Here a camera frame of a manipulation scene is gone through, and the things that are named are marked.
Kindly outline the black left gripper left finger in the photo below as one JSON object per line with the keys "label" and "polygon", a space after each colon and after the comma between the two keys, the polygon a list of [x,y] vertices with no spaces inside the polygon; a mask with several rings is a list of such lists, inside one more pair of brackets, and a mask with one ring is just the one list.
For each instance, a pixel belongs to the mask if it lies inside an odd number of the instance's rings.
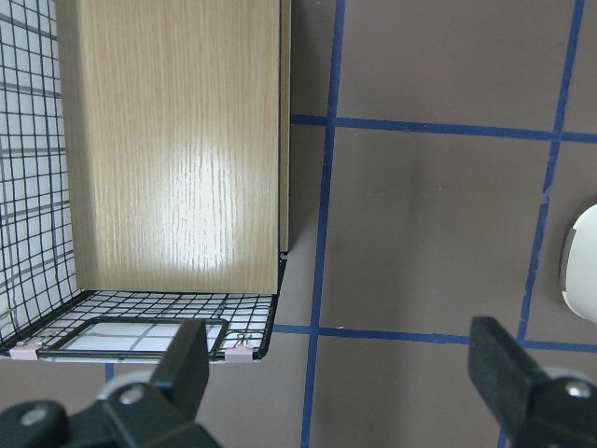
{"label": "black left gripper left finger", "polygon": [[216,447],[196,416],[209,379],[206,325],[181,323],[146,379],[112,381],[88,408],[69,415],[54,400],[1,412],[3,447]]}

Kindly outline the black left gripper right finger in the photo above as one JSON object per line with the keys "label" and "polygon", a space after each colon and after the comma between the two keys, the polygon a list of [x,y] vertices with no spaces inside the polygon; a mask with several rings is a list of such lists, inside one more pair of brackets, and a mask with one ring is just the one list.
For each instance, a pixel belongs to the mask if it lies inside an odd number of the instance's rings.
{"label": "black left gripper right finger", "polygon": [[596,383],[540,366],[493,317],[471,319],[467,372],[511,447],[596,445]]}

